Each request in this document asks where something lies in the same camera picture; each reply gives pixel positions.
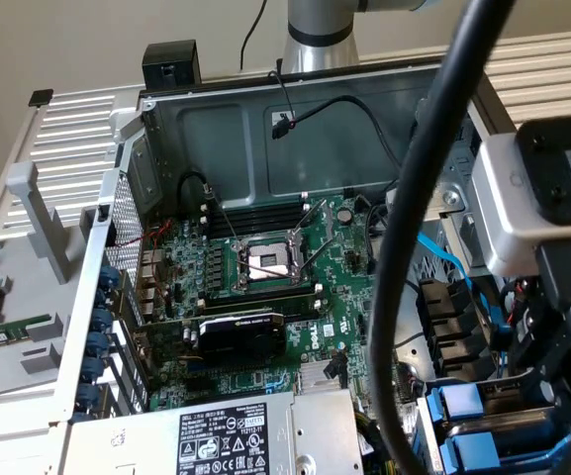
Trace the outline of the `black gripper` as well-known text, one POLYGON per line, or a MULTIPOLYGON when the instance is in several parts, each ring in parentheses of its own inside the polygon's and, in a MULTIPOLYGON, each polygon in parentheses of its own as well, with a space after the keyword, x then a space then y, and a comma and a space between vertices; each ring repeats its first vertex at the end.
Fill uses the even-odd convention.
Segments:
POLYGON ((505 285, 505 314, 513 331, 506 408, 524 411, 571 403, 571 336, 537 277, 505 285))

